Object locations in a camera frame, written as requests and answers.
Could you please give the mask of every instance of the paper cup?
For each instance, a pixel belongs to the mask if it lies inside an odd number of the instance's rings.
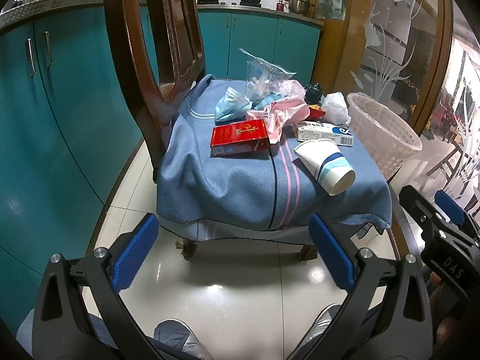
[[[329,139],[302,142],[294,152],[330,196],[346,191],[355,181],[352,166]]]

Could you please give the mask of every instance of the metal handle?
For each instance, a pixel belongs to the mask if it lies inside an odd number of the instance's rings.
[[[27,43],[28,43],[28,56],[30,57],[30,63],[32,65],[32,74],[30,74],[30,78],[33,78],[33,76],[35,75],[35,73],[37,73],[37,71],[35,70],[35,64],[33,62],[32,39],[28,38]]]
[[[44,35],[45,35],[45,38],[46,38],[46,49],[48,50],[49,60],[50,60],[50,63],[48,63],[47,66],[50,66],[51,64],[53,64],[52,50],[51,50],[51,47],[50,47],[50,34],[49,34],[48,31],[45,31]]]

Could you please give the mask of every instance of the gray sneaker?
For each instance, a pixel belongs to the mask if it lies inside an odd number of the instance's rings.
[[[160,322],[154,330],[153,338],[199,359],[213,360],[193,331],[178,319],[166,319]]]
[[[320,338],[325,332],[330,322],[337,315],[338,311],[342,307],[341,304],[333,303],[325,307],[318,317],[313,321],[308,332],[303,336],[297,347],[287,357],[286,360],[294,360],[301,358],[304,353]]]

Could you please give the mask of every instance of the blue blanket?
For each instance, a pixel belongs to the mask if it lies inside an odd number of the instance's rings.
[[[157,212],[161,218],[176,224],[208,219],[274,231],[305,226],[317,212],[325,222],[336,225],[390,227],[387,183],[357,137],[353,147],[340,147],[356,173],[355,182],[336,196],[329,196],[295,155],[298,142],[291,127],[284,128],[271,153],[212,157],[215,105],[228,86],[245,92],[244,81],[215,80],[207,75],[183,101],[158,168]]]

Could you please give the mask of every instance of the red cigarette box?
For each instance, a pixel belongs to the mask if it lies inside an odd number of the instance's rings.
[[[214,127],[210,148],[213,157],[268,149],[270,141],[263,119]]]

